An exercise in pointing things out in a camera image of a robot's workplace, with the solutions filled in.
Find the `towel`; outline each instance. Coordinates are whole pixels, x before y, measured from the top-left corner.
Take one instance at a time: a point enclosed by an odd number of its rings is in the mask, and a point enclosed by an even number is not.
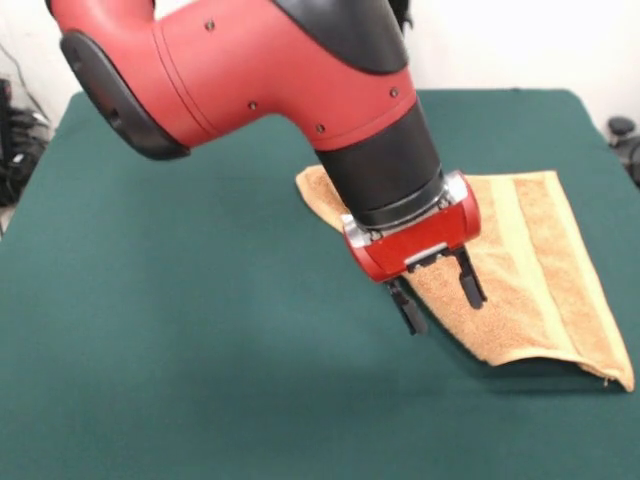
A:
[[[482,218],[482,232],[467,249],[488,302],[480,310],[469,306],[454,258],[406,273],[415,293],[489,365],[574,362],[632,392],[626,346],[556,172],[466,178]],[[295,181],[308,207],[341,231],[340,215],[348,212],[323,167],[308,167]]]

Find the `black cable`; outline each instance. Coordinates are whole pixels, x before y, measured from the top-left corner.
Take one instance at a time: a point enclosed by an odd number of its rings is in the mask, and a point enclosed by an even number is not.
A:
[[[44,112],[44,109],[42,108],[42,106],[40,105],[40,103],[38,103],[38,101],[33,97],[33,95],[31,95],[31,92],[29,91],[29,88],[27,87],[27,82],[24,79],[24,75],[22,74],[22,68],[20,67],[20,63],[18,62],[18,60],[16,60],[16,58],[11,55],[11,53],[9,53],[9,51],[5,48],[4,45],[2,45],[2,43],[0,43],[0,51],[9,59],[9,61],[11,63],[13,63],[13,65],[16,67],[16,71],[18,72],[18,79],[20,80],[20,83],[22,84],[22,88],[24,89],[25,93],[27,94],[27,97],[29,97],[29,100],[31,100],[31,102],[33,103],[33,105],[36,107],[36,109],[40,112],[40,114],[45,118],[45,120],[47,122],[49,122],[49,117],[47,116],[47,114]]]

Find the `black knob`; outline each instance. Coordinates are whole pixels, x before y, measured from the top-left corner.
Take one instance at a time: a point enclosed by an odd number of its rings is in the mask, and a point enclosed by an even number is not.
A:
[[[636,128],[633,120],[626,117],[612,117],[609,119],[608,126],[611,133],[618,137],[629,135]]]

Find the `orange towel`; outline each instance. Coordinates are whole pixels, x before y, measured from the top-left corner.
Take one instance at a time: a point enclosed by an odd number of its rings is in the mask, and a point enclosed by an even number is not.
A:
[[[467,303],[455,259],[406,274],[415,292],[478,359],[497,366],[543,357],[575,362],[629,392],[634,373],[616,321],[555,172],[467,176],[482,233],[467,245],[488,296]],[[320,165],[296,185],[336,230],[347,209]]]

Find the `table surface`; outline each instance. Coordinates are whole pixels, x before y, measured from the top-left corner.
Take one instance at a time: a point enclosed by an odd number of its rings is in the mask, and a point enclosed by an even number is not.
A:
[[[638,368],[640,194],[566,91],[420,92],[445,169],[554,169]],[[155,163],[77,95],[0,244],[0,477],[636,479],[640,400],[407,335],[263,119]]]

